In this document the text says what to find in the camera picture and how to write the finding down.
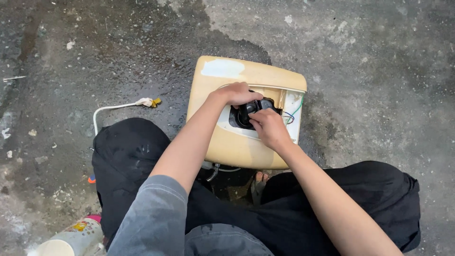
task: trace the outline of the white plastic container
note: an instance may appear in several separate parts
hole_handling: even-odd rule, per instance
[[[37,256],[95,256],[104,251],[98,215],[87,216],[36,249]]]

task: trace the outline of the black pants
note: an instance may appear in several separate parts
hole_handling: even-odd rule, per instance
[[[101,227],[109,241],[169,143],[160,128],[142,118],[103,128],[95,137],[92,164],[102,206]],[[375,161],[324,171],[403,252],[418,246],[417,180],[389,164]],[[276,256],[339,255],[292,173],[272,177],[264,188],[261,203],[257,209],[232,205],[195,182],[188,198],[186,232],[204,224],[224,223],[251,233]]]

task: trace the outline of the toe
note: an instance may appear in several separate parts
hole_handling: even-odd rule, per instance
[[[256,181],[262,181],[264,174],[262,172],[256,173]]]

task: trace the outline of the green wire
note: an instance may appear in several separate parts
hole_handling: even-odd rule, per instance
[[[297,111],[302,107],[303,105],[303,96],[305,95],[305,93],[302,94],[302,100],[300,101],[300,105],[298,106],[298,108],[294,111],[294,113],[292,113],[292,116],[294,116],[295,113],[297,113]],[[288,118],[288,120],[286,121],[286,125],[289,124],[289,120],[291,120],[291,118]]]

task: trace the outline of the hand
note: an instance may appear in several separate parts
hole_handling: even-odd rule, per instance
[[[270,108],[250,114],[250,123],[258,132],[262,143],[279,153],[283,148],[294,144],[284,125],[283,118]]]
[[[226,100],[226,105],[238,106],[253,100],[262,100],[264,96],[258,92],[250,92],[246,82],[235,82],[214,91]]]

